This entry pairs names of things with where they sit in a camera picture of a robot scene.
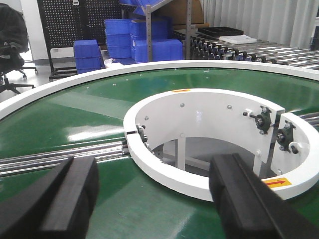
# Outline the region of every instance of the orange warning label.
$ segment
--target orange warning label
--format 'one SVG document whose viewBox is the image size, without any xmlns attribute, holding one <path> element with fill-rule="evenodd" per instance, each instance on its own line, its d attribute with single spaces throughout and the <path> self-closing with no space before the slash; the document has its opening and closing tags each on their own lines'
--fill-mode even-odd
<svg viewBox="0 0 319 239">
<path fill-rule="evenodd" d="M 190 89 L 174 90 L 172 92 L 177 93 L 177 92 L 187 92 L 187 91 L 190 91 Z"/>
<path fill-rule="evenodd" d="M 287 178 L 269 179 L 269 180 L 263 180 L 263 182 L 270 188 L 277 188 L 277 187 L 291 185 L 291 182 L 289 182 Z"/>
</svg>

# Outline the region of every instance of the white curved side rail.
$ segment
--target white curved side rail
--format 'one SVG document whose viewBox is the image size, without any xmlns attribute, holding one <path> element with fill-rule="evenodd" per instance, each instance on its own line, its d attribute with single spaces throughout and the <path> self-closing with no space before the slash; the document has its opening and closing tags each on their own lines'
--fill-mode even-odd
<svg viewBox="0 0 319 239">
<path fill-rule="evenodd" d="M 0 103 L 0 119 L 6 117 L 12 112 L 30 104 L 42 97 L 48 96 L 52 93 L 66 89 L 68 87 L 76 86 L 82 83 L 94 81 L 97 79 L 111 77 L 126 73 L 134 73 L 139 71 L 149 71 L 158 69 L 174 69 L 174 68 L 228 68 L 228 69 L 243 69 L 255 70 L 263 72 L 273 72 L 291 76 L 298 76 L 319 81 L 319 72 L 310 69 L 301 69 L 298 67 L 291 67 L 285 65 L 276 65 L 259 62 L 241 62 L 241 61 L 214 61 L 214 60 L 189 60 L 189 61 L 165 61 L 152 62 L 123 66 L 116 69 L 103 69 L 94 72 L 88 72 L 76 76 L 70 76 L 65 79 L 60 79 L 32 90 L 23 92 L 20 95 L 14 96 L 2 103 Z"/>
<path fill-rule="evenodd" d="M 154 180 L 185 195 L 212 201 L 208 178 L 162 163 L 144 146 L 137 133 L 136 124 L 146 127 L 145 133 L 151 148 L 181 137 L 210 137 L 247 149 L 256 155 L 255 162 L 260 163 L 261 160 L 267 161 L 272 129 L 268 135 L 260 135 L 254 121 L 242 115 L 246 108 L 251 108 L 253 113 L 258 114 L 260 104 L 272 110 L 272 119 L 277 113 L 283 112 L 283 108 L 265 99 L 217 89 L 190 89 L 148 97 L 136 103 L 125 115 L 124 129 L 129 151 L 135 163 Z M 266 179 L 286 177 L 291 185 L 273 190 L 283 199 L 287 199 L 306 191 L 318 180 L 319 164 L 315 166 L 314 163 L 319 156 L 319 133 L 294 114 L 283 115 L 288 115 L 289 120 L 293 121 L 300 131 L 304 131 L 307 139 L 297 137 L 297 140 L 306 141 L 300 143 L 310 145 L 309 149 L 305 147 L 301 150 L 305 158 L 301 165 L 287 174 Z M 292 156 L 296 157 L 293 154 L 287 155 L 288 158 Z"/>
</svg>

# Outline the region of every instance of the green conveyor belt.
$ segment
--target green conveyor belt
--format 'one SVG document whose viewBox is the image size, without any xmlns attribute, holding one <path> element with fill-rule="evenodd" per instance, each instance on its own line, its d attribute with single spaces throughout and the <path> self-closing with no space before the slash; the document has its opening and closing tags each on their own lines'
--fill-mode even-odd
<svg viewBox="0 0 319 239">
<path fill-rule="evenodd" d="M 319 112 L 319 82 L 235 69 L 171 69 L 124 74 L 40 99 L 0 122 L 0 158 L 93 145 L 123 138 L 123 118 L 148 96 L 184 88 L 256 95 L 297 115 Z M 224 239 L 212 203 L 151 180 L 127 157 L 99 164 L 101 189 L 88 239 Z M 0 201 L 45 171 L 2 178 Z M 289 200 L 319 226 L 319 184 Z"/>
</svg>

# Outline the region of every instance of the white curtain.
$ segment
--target white curtain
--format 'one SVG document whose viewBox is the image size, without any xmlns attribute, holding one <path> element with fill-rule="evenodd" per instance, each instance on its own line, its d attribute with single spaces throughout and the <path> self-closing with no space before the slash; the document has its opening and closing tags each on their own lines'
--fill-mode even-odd
<svg viewBox="0 0 319 239">
<path fill-rule="evenodd" d="M 210 26 L 228 26 L 278 44 L 308 48 L 319 0 L 200 0 Z"/>
</svg>

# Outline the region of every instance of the black tray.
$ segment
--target black tray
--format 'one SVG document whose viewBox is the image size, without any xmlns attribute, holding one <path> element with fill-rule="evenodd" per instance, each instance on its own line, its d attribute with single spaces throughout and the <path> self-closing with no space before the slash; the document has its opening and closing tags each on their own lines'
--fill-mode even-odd
<svg viewBox="0 0 319 239">
<path fill-rule="evenodd" d="M 220 26 L 220 27 L 204 27 L 199 28 L 199 32 L 204 33 L 209 36 L 219 37 L 219 36 L 237 36 L 243 35 L 244 31 L 238 30 L 231 27 Z"/>
</svg>

